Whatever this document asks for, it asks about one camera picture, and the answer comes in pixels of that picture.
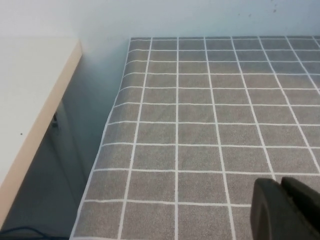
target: gray checkered cloth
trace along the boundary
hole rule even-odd
[[[132,38],[72,239],[249,240],[256,178],[320,191],[320,37]]]

